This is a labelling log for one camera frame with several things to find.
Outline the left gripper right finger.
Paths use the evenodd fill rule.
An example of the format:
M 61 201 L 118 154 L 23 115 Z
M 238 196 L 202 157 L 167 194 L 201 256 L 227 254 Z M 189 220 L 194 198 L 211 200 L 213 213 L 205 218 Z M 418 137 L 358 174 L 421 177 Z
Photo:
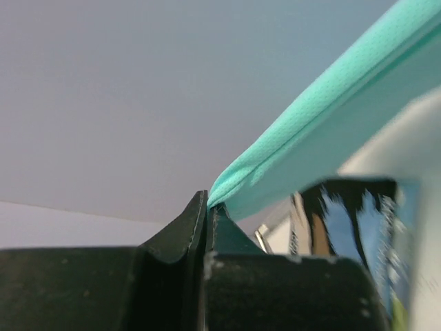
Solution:
M 342 257 L 264 253 L 218 205 L 207 219 L 205 330 L 388 330 L 367 271 Z

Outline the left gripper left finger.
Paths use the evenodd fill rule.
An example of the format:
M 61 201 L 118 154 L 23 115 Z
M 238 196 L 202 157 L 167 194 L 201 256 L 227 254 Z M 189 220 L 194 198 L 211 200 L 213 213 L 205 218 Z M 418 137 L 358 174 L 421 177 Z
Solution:
M 137 246 L 1 251 L 2 330 L 202 330 L 207 193 Z

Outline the teal t shirt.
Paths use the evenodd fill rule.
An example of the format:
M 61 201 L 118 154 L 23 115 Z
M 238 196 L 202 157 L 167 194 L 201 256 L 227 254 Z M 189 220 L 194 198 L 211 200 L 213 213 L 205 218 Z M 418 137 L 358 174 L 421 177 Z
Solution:
M 440 2 L 398 1 L 214 182 L 234 220 L 334 173 L 410 101 L 440 86 Z

